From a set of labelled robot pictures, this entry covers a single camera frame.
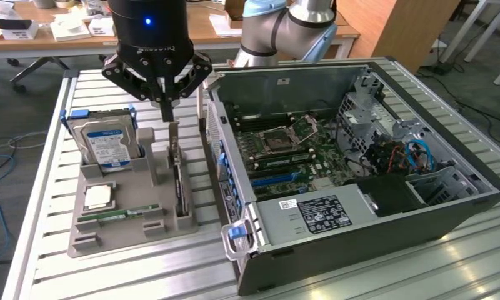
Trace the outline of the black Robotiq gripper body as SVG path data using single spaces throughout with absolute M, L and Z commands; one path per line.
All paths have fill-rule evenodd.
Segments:
M 108 79 L 124 82 L 124 63 L 145 79 L 180 75 L 195 50 L 188 34 L 185 1 L 108 1 L 117 60 L 108 63 Z

